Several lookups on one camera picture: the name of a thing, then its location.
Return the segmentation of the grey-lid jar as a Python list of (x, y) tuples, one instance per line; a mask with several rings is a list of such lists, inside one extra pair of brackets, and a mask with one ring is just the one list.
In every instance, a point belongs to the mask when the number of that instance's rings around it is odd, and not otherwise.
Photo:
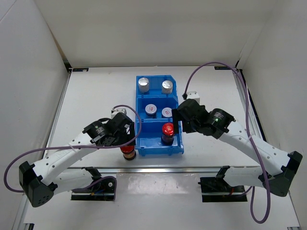
[(150, 103), (145, 107), (146, 118), (156, 118), (157, 107), (156, 105)]
[(162, 118), (172, 118), (172, 109), (170, 107), (165, 107), (161, 111)]

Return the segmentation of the red-lid sauce jar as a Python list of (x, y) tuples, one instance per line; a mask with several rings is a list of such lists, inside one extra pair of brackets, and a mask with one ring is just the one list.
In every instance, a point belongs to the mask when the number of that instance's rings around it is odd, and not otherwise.
[(135, 147), (134, 146), (124, 146), (120, 147), (121, 152), (123, 153), (124, 159), (131, 161), (135, 159), (136, 157), (136, 152), (135, 152)]
[(174, 127), (172, 123), (165, 123), (162, 126), (161, 140), (165, 145), (172, 145), (174, 141)]

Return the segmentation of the tall silver can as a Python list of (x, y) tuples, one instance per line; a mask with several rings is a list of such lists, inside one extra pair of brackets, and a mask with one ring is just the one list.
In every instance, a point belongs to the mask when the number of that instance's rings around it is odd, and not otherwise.
[(162, 82), (162, 94), (171, 94), (173, 92), (173, 83), (170, 80)]
[(150, 83), (148, 78), (142, 77), (138, 80), (138, 88), (141, 93), (146, 93), (150, 89)]

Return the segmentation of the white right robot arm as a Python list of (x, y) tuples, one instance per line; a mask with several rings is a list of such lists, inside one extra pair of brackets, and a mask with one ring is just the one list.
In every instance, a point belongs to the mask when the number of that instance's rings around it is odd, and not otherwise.
[(297, 151), (288, 153), (266, 141), (249, 135), (235, 118), (226, 111), (215, 108), (208, 112), (204, 105), (187, 99), (172, 109), (174, 133), (182, 125), (185, 133), (200, 133), (227, 143), (241, 151), (259, 165), (257, 167), (223, 166), (215, 177), (209, 178), (209, 187), (227, 191), (236, 186), (263, 187), (273, 195), (285, 197), (302, 161)]

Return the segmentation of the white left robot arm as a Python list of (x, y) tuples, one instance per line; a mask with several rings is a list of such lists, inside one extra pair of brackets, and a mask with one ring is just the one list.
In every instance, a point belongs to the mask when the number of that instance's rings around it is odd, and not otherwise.
[(19, 166), (19, 183), (32, 207), (40, 207), (54, 195), (72, 191), (87, 195), (88, 200), (115, 200), (117, 180), (103, 177), (94, 167), (78, 172), (67, 169), (83, 157), (100, 149), (112, 149), (135, 144), (134, 122), (124, 113), (113, 118), (101, 118), (86, 126), (67, 146), (33, 164)]

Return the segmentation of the blue three-compartment plastic bin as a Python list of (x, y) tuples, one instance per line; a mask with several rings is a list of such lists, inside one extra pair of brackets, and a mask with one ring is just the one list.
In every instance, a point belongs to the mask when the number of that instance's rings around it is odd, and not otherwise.
[[(141, 93), (138, 88), (139, 78), (148, 78), (150, 89), (146, 93)], [(162, 94), (162, 82), (165, 80), (172, 81), (173, 92), (171, 94)], [(146, 118), (145, 107), (147, 104), (154, 104), (157, 107), (156, 118)], [(172, 118), (162, 118), (161, 111), (165, 107), (175, 109), (178, 107), (177, 83), (170, 75), (153, 75), (136, 77), (136, 129), (141, 129), (140, 135), (136, 139), (136, 150), (141, 156), (146, 155), (173, 155), (183, 154), (184, 145), (182, 139), (174, 135), (172, 145), (165, 145), (162, 140), (162, 126), (165, 123), (172, 123)]]

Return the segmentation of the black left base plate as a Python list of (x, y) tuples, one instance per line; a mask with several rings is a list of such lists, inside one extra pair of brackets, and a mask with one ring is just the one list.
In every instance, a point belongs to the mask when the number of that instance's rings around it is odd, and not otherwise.
[(72, 191), (71, 201), (115, 201), (116, 189), (116, 177), (104, 176), (89, 188)]

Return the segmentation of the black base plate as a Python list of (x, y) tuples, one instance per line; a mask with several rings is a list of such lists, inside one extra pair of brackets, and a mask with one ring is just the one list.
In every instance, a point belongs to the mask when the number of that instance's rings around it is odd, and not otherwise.
[(203, 203), (247, 202), (244, 186), (231, 187), (215, 177), (201, 177), (198, 185), (201, 188)]
[(115, 201), (116, 189), (116, 177), (104, 176), (89, 188), (72, 191), (71, 201)]

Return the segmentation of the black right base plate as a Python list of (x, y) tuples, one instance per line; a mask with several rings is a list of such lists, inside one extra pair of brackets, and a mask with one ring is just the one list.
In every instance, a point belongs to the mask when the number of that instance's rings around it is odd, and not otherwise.
[(244, 186), (231, 187), (215, 177), (201, 177), (198, 185), (201, 188), (203, 203), (247, 202)]

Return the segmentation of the aluminium front rail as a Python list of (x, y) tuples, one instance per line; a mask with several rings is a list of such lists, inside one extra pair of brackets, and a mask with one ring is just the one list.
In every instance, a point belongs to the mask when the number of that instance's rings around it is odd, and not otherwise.
[(100, 173), (217, 173), (221, 167), (96, 167)]

